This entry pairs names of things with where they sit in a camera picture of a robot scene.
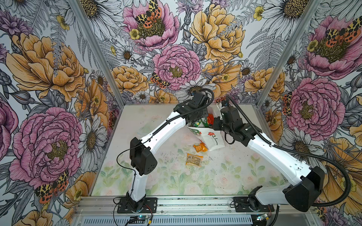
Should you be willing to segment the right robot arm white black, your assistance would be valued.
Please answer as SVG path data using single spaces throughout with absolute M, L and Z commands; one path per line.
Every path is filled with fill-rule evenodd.
M 289 153 L 276 148 L 259 128 L 253 129 L 244 123 L 238 109 L 225 106 L 215 118 L 213 129 L 223 131 L 245 147 L 255 151 L 286 179 L 285 184 L 275 187 L 258 186 L 248 196 L 253 208 L 261 205 L 290 205 L 296 210 L 306 212 L 314 204 L 323 188 L 324 171 L 318 166 L 312 168 Z

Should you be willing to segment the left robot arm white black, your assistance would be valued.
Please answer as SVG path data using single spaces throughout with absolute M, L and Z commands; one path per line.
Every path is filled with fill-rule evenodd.
M 194 92 L 190 100 L 178 103 L 170 115 L 148 135 L 130 142 L 130 160 L 134 177 L 127 193 L 130 200 L 139 202 L 146 196 L 148 175 L 156 168 L 154 157 L 158 149 L 178 130 L 190 122 L 208 116 L 207 107 L 214 100 L 214 93 L 209 89 Z

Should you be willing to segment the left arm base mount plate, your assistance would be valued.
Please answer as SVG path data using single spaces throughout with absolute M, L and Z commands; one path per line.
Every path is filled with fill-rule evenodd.
M 118 214 L 156 213 L 157 198 L 144 197 L 135 202 L 131 198 L 122 196 L 117 204 Z

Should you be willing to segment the small orange snack packet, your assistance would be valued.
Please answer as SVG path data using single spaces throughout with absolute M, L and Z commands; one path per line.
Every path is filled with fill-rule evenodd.
M 199 152 L 207 152 L 208 151 L 208 148 L 207 146 L 201 142 L 199 144 L 196 144 L 196 145 L 193 145 L 194 149 L 196 150 L 197 153 Z

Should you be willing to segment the red snack packet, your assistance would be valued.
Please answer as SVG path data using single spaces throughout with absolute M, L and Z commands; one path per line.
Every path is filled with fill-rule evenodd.
M 207 117 L 207 125 L 211 127 L 214 124 L 214 116 L 213 114 L 208 114 Z

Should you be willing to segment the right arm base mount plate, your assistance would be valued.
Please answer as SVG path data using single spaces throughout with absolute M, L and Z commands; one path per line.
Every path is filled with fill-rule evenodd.
M 275 212 L 273 205 L 262 205 L 256 199 L 247 196 L 233 197 L 230 207 L 236 212 Z

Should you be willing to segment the green candy bag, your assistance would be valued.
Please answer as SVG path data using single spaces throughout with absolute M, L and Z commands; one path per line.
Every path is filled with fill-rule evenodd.
M 198 121 L 195 121 L 193 123 L 193 127 L 197 127 L 197 128 L 208 128 L 209 125 L 207 123 L 207 118 L 202 118 Z

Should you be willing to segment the clear peanut snack packet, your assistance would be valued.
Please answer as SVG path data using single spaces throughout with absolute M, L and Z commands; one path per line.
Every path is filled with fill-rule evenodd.
M 186 165 L 193 165 L 193 166 L 201 166 L 201 163 L 203 161 L 203 156 L 194 155 L 194 154 L 187 154 L 186 158 Z

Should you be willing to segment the white paper gift bag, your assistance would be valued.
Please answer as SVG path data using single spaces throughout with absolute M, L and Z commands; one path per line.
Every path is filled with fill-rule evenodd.
M 213 108 L 208 107 L 207 108 L 208 114 L 213 114 L 213 116 L 217 116 L 214 112 Z M 208 151 L 215 151 L 221 148 L 225 147 L 224 138 L 222 137 L 222 134 L 220 131 L 215 131 L 212 127 L 208 128 L 197 128 L 193 127 L 193 123 L 188 123 L 186 126 L 187 128 L 201 141 L 203 142 L 207 148 Z

